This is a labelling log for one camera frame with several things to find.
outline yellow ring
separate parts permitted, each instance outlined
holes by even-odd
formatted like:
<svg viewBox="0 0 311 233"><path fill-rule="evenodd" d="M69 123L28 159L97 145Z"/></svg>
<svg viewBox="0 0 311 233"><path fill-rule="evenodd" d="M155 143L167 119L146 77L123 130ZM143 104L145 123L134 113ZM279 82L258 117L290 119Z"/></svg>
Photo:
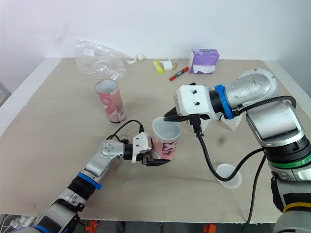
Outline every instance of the yellow ring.
<svg viewBox="0 0 311 233"><path fill-rule="evenodd" d="M283 213L285 213L288 209L293 208L293 207L309 207L311 208L311 203L307 202L294 202L291 204L288 204L284 207Z"/></svg>

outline yellow object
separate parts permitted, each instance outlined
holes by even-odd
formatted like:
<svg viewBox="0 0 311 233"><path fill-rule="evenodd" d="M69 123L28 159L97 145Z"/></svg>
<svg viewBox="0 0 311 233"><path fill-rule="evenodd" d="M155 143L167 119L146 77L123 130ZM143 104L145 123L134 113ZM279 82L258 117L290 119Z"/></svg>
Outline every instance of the yellow object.
<svg viewBox="0 0 311 233"><path fill-rule="evenodd" d="M163 69L161 68L161 66L160 66L160 64L159 64L158 61L152 61L152 63L154 64L155 69L156 69L156 71L157 71L158 74L163 74L163 73L164 73L164 71L163 71Z"/></svg>
<svg viewBox="0 0 311 233"><path fill-rule="evenodd" d="M311 203L307 203L307 202L294 202L294 203L288 204L287 206L284 207L283 213L285 213L288 209L290 209L292 207L309 207L309 208L311 208Z"/></svg>

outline red marker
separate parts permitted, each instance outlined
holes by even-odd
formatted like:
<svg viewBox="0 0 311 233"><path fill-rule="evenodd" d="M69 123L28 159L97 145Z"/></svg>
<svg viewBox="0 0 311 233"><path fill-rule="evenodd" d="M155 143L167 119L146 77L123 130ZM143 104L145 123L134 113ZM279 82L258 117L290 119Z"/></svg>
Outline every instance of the red marker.
<svg viewBox="0 0 311 233"><path fill-rule="evenodd" d="M189 67L185 67L183 68L181 71L179 71L177 74L175 74L174 76L172 76L170 78L170 81L173 81L175 78L177 78L178 76L182 75L183 73L187 72L189 70Z"/></svg>

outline green ring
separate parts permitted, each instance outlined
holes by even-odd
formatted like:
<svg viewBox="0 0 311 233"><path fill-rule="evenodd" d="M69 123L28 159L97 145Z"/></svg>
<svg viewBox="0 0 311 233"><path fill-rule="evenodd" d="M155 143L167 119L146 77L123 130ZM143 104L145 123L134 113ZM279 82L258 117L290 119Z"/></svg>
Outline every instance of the green ring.
<svg viewBox="0 0 311 233"><path fill-rule="evenodd" d="M269 163L272 166L275 166L277 168L296 168L296 167L308 164L309 162L311 162L311 153L307 157L305 157L305 158L303 158L303 159L301 159L299 161L292 162L292 163L279 164L279 163L273 163L273 162L269 161Z"/></svg>

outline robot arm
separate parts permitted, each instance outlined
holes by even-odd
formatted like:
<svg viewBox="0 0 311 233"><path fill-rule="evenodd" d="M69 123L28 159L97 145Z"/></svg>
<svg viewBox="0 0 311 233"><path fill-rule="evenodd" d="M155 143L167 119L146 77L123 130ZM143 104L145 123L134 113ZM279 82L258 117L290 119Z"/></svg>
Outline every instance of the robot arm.
<svg viewBox="0 0 311 233"><path fill-rule="evenodd" d="M165 120L189 120L194 132L202 134L201 118L217 120L221 113L232 119L246 106L246 121L272 171L273 201L283 212L274 232L311 232L311 145L295 113L295 101L291 99L293 107L281 98L271 99L275 91L274 75L260 69L214 90L181 86L175 96L176 108Z"/></svg>
<svg viewBox="0 0 311 233"><path fill-rule="evenodd" d="M34 226L20 229L20 233L70 233L79 221L77 212L83 211L95 189L102 188L101 181L110 165L118 159L144 161L147 166L158 166L163 161L148 157L151 141L141 132L133 138L133 144L114 140L104 141L97 153L71 181L70 185L49 205Z"/></svg>

